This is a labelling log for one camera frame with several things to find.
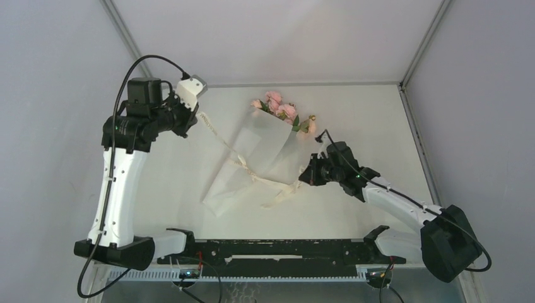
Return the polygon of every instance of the white wall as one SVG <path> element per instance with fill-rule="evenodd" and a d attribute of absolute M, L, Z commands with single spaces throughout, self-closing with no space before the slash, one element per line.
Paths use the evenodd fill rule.
<path fill-rule="evenodd" d="M 443 202 L 493 257 L 490 302 L 535 296 L 534 15 L 530 0 L 456 1 L 408 90 Z"/>
<path fill-rule="evenodd" d="M 98 1 L 1 1 L 0 302 L 73 302 L 131 64 Z"/>
<path fill-rule="evenodd" d="M 144 54 L 210 85 L 397 81 L 441 0 L 116 0 Z M 153 73 L 178 80 L 165 64 Z"/>

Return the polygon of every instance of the flower bouquet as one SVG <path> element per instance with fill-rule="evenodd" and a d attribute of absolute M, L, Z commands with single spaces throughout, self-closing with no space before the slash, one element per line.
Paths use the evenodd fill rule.
<path fill-rule="evenodd" d="M 235 141 L 228 144 L 220 138 L 226 160 L 203 199 L 216 216 L 240 203 L 270 208 L 290 197 L 317 149 L 314 140 L 307 140 L 315 133 L 315 116 L 300 121 L 296 106 L 284 104 L 278 92 L 267 92 L 265 101 L 251 104 Z"/>
<path fill-rule="evenodd" d="M 283 104 L 282 101 L 283 98 L 279 92 L 270 91 L 266 92 L 265 102 L 256 99 L 251 102 L 251 105 L 292 125 L 291 130 L 297 132 L 300 138 L 313 136 L 316 132 L 316 116 L 311 115 L 308 119 L 301 121 L 295 104 Z"/>

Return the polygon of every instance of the white table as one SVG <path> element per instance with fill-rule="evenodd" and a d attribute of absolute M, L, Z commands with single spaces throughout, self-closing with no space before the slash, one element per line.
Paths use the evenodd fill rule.
<path fill-rule="evenodd" d="M 226 140 L 236 135 L 250 102 L 281 92 L 319 130 L 345 141 L 360 165 L 380 172 L 406 194 L 431 203 L 420 159 L 395 85 L 212 88 L 199 103 Z M 362 238 L 379 225 L 410 231 L 382 210 L 347 196 L 338 184 L 303 186 L 271 210 L 255 201 L 215 217 L 201 204 L 221 161 L 221 148 L 200 123 L 185 140 L 171 132 L 153 143 L 139 182 L 134 231 L 191 230 L 197 239 Z"/>

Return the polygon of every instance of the green leaf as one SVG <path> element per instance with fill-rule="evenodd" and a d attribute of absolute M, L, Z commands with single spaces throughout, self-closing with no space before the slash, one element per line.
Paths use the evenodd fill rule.
<path fill-rule="evenodd" d="M 310 120 L 307 119 L 305 122 L 299 125 L 299 128 L 301 129 L 303 133 L 307 133 L 309 131 L 309 125 L 310 125 Z"/>
<path fill-rule="evenodd" d="M 260 104 L 262 105 L 262 110 L 264 112 L 269 112 L 269 106 L 265 104 L 264 102 L 260 101 Z"/>

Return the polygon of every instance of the red wire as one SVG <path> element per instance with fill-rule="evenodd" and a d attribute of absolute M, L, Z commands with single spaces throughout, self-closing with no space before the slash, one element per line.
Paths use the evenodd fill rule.
<path fill-rule="evenodd" d="M 202 262 L 202 260 L 203 260 L 203 252 L 199 251 L 199 252 L 197 252 L 197 254 L 199 255 L 199 260 L 201 260 L 199 262 L 199 266 L 197 267 L 197 270 L 201 271 L 201 269 L 203 268 L 203 262 Z"/>

